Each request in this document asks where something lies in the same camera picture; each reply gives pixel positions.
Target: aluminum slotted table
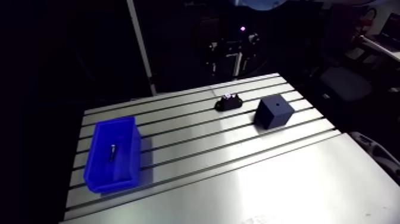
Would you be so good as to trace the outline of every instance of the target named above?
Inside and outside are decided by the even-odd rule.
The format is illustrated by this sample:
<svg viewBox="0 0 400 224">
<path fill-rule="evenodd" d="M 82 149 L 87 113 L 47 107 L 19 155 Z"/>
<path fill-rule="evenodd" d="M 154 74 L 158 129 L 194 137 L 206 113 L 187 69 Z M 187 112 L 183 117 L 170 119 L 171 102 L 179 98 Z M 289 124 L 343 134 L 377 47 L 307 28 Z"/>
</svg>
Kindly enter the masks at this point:
<svg viewBox="0 0 400 224">
<path fill-rule="evenodd" d="M 226 93 L 241 108 L 217 112 Z M 286 126 L 252 124 L 260 98 L 280 94 Z M 135 116 L 140 186 L 94 194 L 83 180 L 94 124 Z M 400 223 L 400 189 L 279 74 L 85 111 L 65 223 Z"/>
</svg>

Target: office chair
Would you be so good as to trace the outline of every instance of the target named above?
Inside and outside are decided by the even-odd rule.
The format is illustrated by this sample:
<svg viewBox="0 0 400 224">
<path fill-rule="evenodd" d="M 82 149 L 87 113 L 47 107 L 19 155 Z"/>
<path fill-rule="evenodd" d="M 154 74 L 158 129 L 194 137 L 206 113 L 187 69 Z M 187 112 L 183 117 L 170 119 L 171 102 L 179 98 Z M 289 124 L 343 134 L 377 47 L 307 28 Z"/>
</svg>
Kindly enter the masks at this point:
<svg viewBox="0 0 400 224">
<path fill-rule="evenodd" d="M 346 67 L 343 56 L 351 43 L 363 8 L 334 5 L 330 10 L 319 52 L 319 67 L 311 74 L 324 86 L 326 95 L 343 102 L 361 100 L 372 93 L 370 82 Z"/>
</svg>

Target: black cube block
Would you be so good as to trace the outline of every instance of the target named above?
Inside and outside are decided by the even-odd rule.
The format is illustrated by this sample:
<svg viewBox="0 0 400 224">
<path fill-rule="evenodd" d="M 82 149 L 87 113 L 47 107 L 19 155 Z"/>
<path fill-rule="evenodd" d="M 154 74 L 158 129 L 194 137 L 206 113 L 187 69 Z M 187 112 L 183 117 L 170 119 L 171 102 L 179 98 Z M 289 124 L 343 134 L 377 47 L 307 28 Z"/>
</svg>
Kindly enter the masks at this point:
<svg viewBox="0 0 400 224">
<path fill-rule="evenodd" d="M 264 129 L 271 129 L 285 125 L 294 112 L 281 95 L 271 95 L 260 100 L 254 119 Z"/>
</svg>

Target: black clamp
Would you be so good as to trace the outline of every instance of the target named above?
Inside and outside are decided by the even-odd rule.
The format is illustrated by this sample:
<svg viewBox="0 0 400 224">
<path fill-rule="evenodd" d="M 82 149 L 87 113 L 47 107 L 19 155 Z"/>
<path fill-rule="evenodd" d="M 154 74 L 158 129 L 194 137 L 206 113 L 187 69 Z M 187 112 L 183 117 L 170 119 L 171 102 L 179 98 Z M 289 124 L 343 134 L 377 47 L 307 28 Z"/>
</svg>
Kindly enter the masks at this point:
<svg viewBox="0 0 400 224">
<path fill-rule="evenodd" d="M 242 99 L 238 94 L 225 94 L 221 100 L 217 101 L 214 109 L 217 111 L 227 111 L 239 108 L 243 105 Z"/>
</svg>

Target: metal table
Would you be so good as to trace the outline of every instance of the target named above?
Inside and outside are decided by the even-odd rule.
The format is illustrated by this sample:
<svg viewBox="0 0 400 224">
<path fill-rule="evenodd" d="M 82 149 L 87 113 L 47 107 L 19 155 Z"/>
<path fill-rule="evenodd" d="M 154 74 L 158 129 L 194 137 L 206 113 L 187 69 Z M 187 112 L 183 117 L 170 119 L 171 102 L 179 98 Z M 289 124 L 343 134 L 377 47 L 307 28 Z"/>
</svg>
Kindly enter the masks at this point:
<svg viewBox="0 0 400 224">
<path fill-rule="evenodd" d="M 241 108 L 213 109 L 233 92 Z M 271 94 L 296 112 L 262 130 L 252 119 Z M 131 115 L 143 137 L 140 186 L 94 194 L 83 181 L 94 124 Z M 400 222 L 396 183 L 278 74 L 88 110 L 80 137 L 65 223 Z"/>
</svg>

